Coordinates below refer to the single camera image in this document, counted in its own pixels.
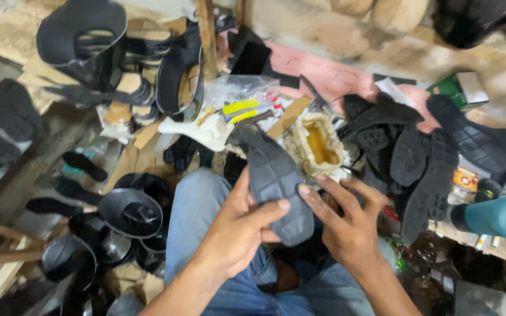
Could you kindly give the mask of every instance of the hand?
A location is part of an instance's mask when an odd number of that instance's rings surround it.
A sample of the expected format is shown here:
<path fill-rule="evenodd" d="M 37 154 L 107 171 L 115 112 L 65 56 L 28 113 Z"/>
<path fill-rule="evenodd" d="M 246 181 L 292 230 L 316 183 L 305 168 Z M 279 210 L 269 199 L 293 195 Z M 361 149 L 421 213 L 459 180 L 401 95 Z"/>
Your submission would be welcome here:
<path fill-rule="evenodd" d="M 386 259 L 378 246 L 376 219 L 388 201 L 385 195 L 360 180 L 342 179 L 339 184 L 323 175 L 315 178 L 345 212 L 345 217 L 340 218 L 316 191 L 305 184 L 299 186 L 300 195 L 324 224 L 323 243 L 333 258 L 355 279 L 383 265 Z M 365 198 L 364 208 L 346 189 Z"/>
<path fill-rule="evenodd" d="M 269 224 L 289 210 L 287 200 L 257 207 L 249 191 L 249 169 L 246 167 L 189 262 L 204 262 L 208 265 L 207 273 L 233 278 L 247 268 L 261 241 L 280 241 Z"/>

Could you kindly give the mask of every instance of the finger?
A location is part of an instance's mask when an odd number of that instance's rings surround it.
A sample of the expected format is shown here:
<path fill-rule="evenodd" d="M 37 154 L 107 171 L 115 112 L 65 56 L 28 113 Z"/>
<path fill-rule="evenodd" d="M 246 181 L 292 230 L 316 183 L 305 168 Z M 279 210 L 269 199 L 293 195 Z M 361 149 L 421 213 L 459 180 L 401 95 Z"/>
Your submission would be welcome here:
<path fill-rule="evenodd" d="M 290 211 L 290 202 L 288 200 L 277 200 L 265 203 L 255 211 L 246 216 L 250 225 L 261 229 L 272 222 L 284 217 Z"/>
<path fill-rule="evenodd" d="M 281 238 L 272 229 L 263 228 L 261 229 L 261 240 L 263 242 L 280 242 Z"/>
<path fill-rule="evenodd" d="M 337 201 L 335 201 L 335 199 L 331 195 L 327 193 L 322 194 L 322 200 L 327 205 L 329 205 L 329 207 L 331 207 L 331 209 L 335 211 L 335 213 L 339 211 L 339 204 L 337 203 Z"/>
<path fill-rule="evenodd" d="M 388 203 L 388 198 L 374 187 L 358 179 L 341 179 L 339 181 L 342 187 L 353 190 L 360 194 L 364 199 L 364 211 L 371 214 L 378 214 L 384 205 Z"/>
<path fill-rule="evenodd" d="M 315 176 L 317 182 L 331 195 L 345 211 L 345 214 L 355 215 L 362 212 L 356 197 L 333 179 L 322 174 Z"/>
<path fill-rule="evenodd" d="M 345 223 L 329 205 L 323 202 L 319 194 L 312 190 L 312 188 L 305 184 L 300 184 L 298 186 L 298 192 L 306 204 L 312 209 L 315 216 L 324 224 L 330 226 L 332 229 L 338 229 Z"/>

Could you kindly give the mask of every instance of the forearm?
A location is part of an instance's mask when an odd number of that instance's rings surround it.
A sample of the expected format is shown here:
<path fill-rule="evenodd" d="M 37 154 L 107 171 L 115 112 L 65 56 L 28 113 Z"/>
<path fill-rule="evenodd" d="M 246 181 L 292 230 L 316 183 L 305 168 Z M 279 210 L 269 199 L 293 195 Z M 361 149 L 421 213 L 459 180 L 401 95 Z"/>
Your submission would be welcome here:
<path fill-rule="evenodd" d="M 224 281 L 203 262 L 191 259 L 138 316 L 200 315 Z"/>
<path fill-rule="evenodd" d="M 377 263 L 375 269 L 354 276 L 366 294 L 376 316 L 422 316 L 401 286 L 387 261 Z"/>

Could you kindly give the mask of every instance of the left hand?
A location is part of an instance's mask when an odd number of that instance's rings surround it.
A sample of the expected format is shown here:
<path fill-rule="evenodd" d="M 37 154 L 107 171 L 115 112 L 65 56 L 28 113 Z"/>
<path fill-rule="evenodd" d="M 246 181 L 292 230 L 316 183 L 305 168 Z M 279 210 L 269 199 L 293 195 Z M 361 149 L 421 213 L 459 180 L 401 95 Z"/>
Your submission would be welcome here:
<path fill-rule="evenodd" d="M 233 278 L 247 268 L 261 241 L 280 241 L 269 224 L 289 210 L 287 200 L 257 207 L 249 191 L 249 168 L 246 167 L 189 262 L 201 262 L 207 265 L 208 273 Z"/>

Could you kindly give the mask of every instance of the pink sheet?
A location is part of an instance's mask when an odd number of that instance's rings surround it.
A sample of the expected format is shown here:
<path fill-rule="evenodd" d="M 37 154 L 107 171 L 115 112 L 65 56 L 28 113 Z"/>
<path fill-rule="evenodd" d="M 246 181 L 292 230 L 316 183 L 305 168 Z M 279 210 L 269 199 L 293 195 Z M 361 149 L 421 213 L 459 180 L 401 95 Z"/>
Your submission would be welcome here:
<path fill-rule="evenodd" d="M 226 32 L 220 34 L 217 44 L 218 55 L 221 58 L 227 60 L 232 56 L 228 49 Z M 273 50 L 271 66 L 274 71 L 293 76 L 304 75 L 324 99 L 329 102 L 334 101 L 335 111 L 344 113 L 341 99 L 344 95 L 357 94 L 370 102 L 376 101 L 376 94 L 380 90 L 374 85 L 374 77 L 371 73 L 268 40 L 265 44 Z M 430 96 L 427 91 L 407 84 L 400 84 L 398 87 L 415 102 L 413 107 L 425 119 L 417 125 L 421 132 L 431 133 L 432 130 L 440 127 L 427 110 L 426 100 Z M 299 90 L 281 87 L 281 93 L 292 98 L 299 98 L 302 95 L 313 97 L 303 83 L 300 83 Z"/>

